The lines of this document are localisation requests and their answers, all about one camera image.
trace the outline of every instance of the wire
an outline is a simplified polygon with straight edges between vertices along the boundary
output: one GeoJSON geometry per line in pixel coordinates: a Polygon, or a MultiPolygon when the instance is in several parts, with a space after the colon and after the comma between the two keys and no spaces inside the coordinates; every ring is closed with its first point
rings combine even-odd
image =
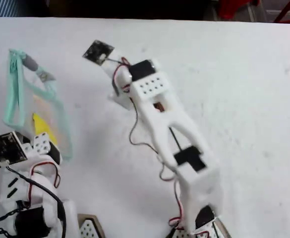
{"type": "MultiPolygon", "coordinates": [[[[58,168],[57,168],[57,166],[56,166],[53,162],[51,162],[51,161],[47,161],[47,162],[42,162],[42,163],[35,164],[35,165],[32,167],[32,169],[31,169],[30,177],[31,177],[32,175],[34,175],[34,170],[35,170],[35,168],[36,168],[37,166],[42,166],[42,165],[53,165],[53,166],[55,167],[55,169],[56,169],[56,177],[55,177],[54,187],[55,187],[55,188],[58,188],[59,185],[60,185],[60,182],[61,182],[61,177],[60,177],[60,175],[59,175],[59,172],[58,172],[58,168]]],[[[29,185],[29,191],[28,191],[28,201],[30,202],[30,204],[31,204],[31,192],[32,192],[32,184],[29,185]]]]}
{"type": "Polygon", "coordinates": [[[132,140],[131,140],[131,136],[132,136],[132,134],[133,134],[133,132],[134,132],[134,130],[135,130],[135,128],[136,128],[136,126],[137,126],[137,124],[138,124],[138,120],[139,120],[139,116],[138,116],[138,111],[137,111],[137,108],[136,108],[136,105],[135,105],[135,103],[134,103],[134,101],[130,98],[130,101],[131,101],[131,103],[133,104],[133,106],[134,106],[134,109],[135,109],[135,112],[136,112],[136,121],[135,121],[135,123],[134,123],[134,125],[133,125],[133,127],[131,128],[131,130],[130,130],[130,133],[129,133],[129,142],[132,144],[132,145],[137,145],[137,146],[139,146],[139,145],[145,145],[145,146],[148,146],[150,149],[152,149],[156,154],[158,154],[158,151],[157,150],[155,150],[154,148],[153,148],[153,146],[151,146],[150,144],[148,144],[148,143],[146,143],[146,142],[138,142],[138,143],[136,143],[136,142],[133,142],[132,140]]]}
{"type": "MultiPolygon", "coordinates": [[[[5,220],[7,217],[9,217],[9,216],[12,216],[12,215],[14,215],[14,214],[16,214],[16,213],[21,212],[24,208],[25,208],[25,207],[19,207],[19,208],[17,208],[17,209],[14,209],[14,210],[12,210],[12,211],[6,213],[5,215],[3,215],[3,216],[0,217],[0,222],[1,222],[1,221],[4,221],[4,220],[5,220]]],[[[8,233],[8,231],[4,230],[3,228],[0,228],[0,235],[4,235],[4,236],[7,237],[7,238],[15,237],[15,236],[11,236],[11,235],[8,233]]]]}
{"type": "Polygon", "coordinates": [[[179,224],[182,221],[183,212],[182,212],[182,204],[181,204],[181,202],[180,202],[180,200],[178,198],[178,194],[176,192],[176,184],[177,184],[177,182],[178,182],[178,180],[175,179],[174,180],[174,196],[175,196],[176,202],[177,202],[178,207],[179,207],[179,216],[169,219],[168,224],[169,224],[169,226],[172,227],[171,222],[176,221],[175,226],[173,226],[173,227],[175,227],[176,230],[184,230],[183,227],[179,227],[179,224]]]}
{"type": "Polygon", "coordinates": [[[178,142],[178,140],[177,140],[177,138],[176,138],[176,136],[174,134],[174,131],[172,130],[171,127],[169,127],[169,130],[170,130],[171,134],[173,135],[173,138],[174,138],[174,140],[176,142],[176,145],[178,146],[179,150],[182,151],[181,146],[180,146],[180,144],[179,144],[179,142],[178,142]]]}
{"type": "Polygon", "coordinates": [[[42,186],[40,183],[37,183],[36,181],[25,177],[24,175],[20,174],[19,172],[11,169],[10,167],[6,167],[10,172],[13,172],[15,174],[17,174],[20,178],[22,178],[23,180],[25,180],[26,182],[42,189],[43,191],[45,191],[47,194],[49,194],[54,200],[57,201],[58,204],[58,215],[60,214],[61,218],[60,220],[63,221],[63,225],[62,225],[62,236],[61,238],[65,238],[65,233],[66,233],[66,216],[65,216],[65,209],[63,206],[62,201],[58,198],[58,196],[56,196],[53,192],[51,192],[49,189],[47,189],[46,187],[42,186]]]}
{"type": "Polygon", "coordinates": [[[115,69],[115,71],[113,73],[113,76],[112,76],[112,86],[114,88],[114,91],[115,91],[116,95],[119,95],[119,90],[118,90],[118,87],[117,87],[117,85],[115,83],[116,74],[117,74],[118,69],[120,67],[122,67],[122,66],[129,67],[130,66],[130,63],[129,63],[129,61],[125,57],[122,57],[121,58],[121,61],[114,60],[114,59],[107,59],[107,60],[110,60],[110,61],[114,61],[114,62],[119,63],[119,65],[116,67],[116,69],[115,69]]]}
{"type": "Polygon", "coordinates": [[[216,235],[216,237],[219,238],[219,234],[218,234],[218,231],[216,230],[216,227],[215,227],[215,225],[214,225],[214,222],[212,222],[212,226],[213,226],[213,229],[214,229],[214,231],[215,231],[215,235],[216,235]]]}
{"type": "Polygon", "coordinates": [[[8,233],[8,231],[4,230],[3,228],[0,228],[0,235],[4,235],[7,238],[17,238],[18,236],[12,236],[8,233]]]}

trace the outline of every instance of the black cable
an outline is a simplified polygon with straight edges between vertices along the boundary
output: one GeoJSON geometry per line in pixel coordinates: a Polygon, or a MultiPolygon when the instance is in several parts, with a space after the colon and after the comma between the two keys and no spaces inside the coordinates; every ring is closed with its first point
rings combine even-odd
{"type": "Polygon", "coordinates": [[[212,222],[212,225],[213,225],[213,229],[215,231],[216,237],[219,238],[219,234],[218,234],[218,231],[215,228],[214,222],[212,222]]]}
{"type": "Polygon", "coordinates": [[[17,236],[11,236],[8,231],[4,230],[3,228],[0,228],[0,235],[4,235],[7,238],[17,238],[17,236]]]}
{"type": "Polygon", "coordinates": [[[23,180],[25,180],[26,182],[42,189],[43,191],[45,191],[47,194],[49,194],[54,200],[57,201],[58,204],[58,215],[60,214],[60,220],[63,221],[63,225],[62,225],[62,236],[61,238],[65,238],[65,233],[66,233],[66,217],[65,217],[65,209],[63,206],[62,201],[58,198],[58,196],[56,196],[53,192],[51,192],[49,189],[47,189],[46,187],[42,186],[40,183],[37,183],[36,181],[25,177],[24,175],[18,173],[17,171],[11,169],[10,167],[6,167],[9,171],[17,174],[20,178],[22,178],[23,180]]]}
{"type": "Polygon", "coordinates": [[[107,58],[106,60],[108,61],[113,61],[113,62],[116,62],[116,63],[119,63],[119,64],[122,64],[122,65],[125,65],[125,66],[130,66],[122,61],[119,61],[119,60],[115,60],[115,59],[110,59],[110,58],[107,58]]]}
{"type": "Polygon", "coordinates": [[[133,132],[134,132],[136,126],[137,126],[137,123],[138,123],[138,111],[137,111],[136,105],[135,105],[135,103],[133,102],[133,100],[130,99],[130,101],[131,101],[132,104],[134,105],[134,109],[135,109],[135,112],[136,112],[136,121],[135,121],[135,123],[134,123],[132,129],[130,130],[130,133],[129,133],[129,142],[130,142],[132,145],[146,145],[146,146],[148,146],[150,149],[152,149],[156,154],[158,154],[158,151],[155,150],[155,149],[154,149],[150,144],[148,144],[148,143],[146,143],[146,142],[135,143],[135,142],[133,142],[133,141],[131,140],[131,136],[132,136],[132,134],[133,134],[133,132]]]}
{"type": "Polygon", "coordinates": [[[21,210],[22,210],[22,208],[17,208],[17,209],[14,209],[14,210],[6,213],[5,215],[0,217],[0,222],[5,220],[7,217],[14,215],[15,213],[20,212],[21,210]]]}
{"type": "MultiPolygon", "coordinates": [[[[9,216],[12,216],[18,212],[21,212],[24,208],[26,207],[18,207],[17,209],[14,209],[8,213],[6,213],[5,215],[1,216],[0,217],[0,222],[1,221],[4,221],[7,217],[9,216]]],[[[13,237],[16,237],[16,236],[11,236],[6,230],[4,230],[3,228],[0,228],[0,235],[4,235],[5,237],[7,238],[13,238],[13,237]]]]}
{"type": "Polygon", "coordinates": [[[176,139],[176,136],[174,134],[174,131],[171,129],[171,127],[169,127],[169,130],[171,131],[171,134],[173,135],[173,138],[174,138],[174,140],[176,142],[176,145],[178,146],[179,150],[182,151],[181,146],[180,146],[178,140],[176,139]]]}

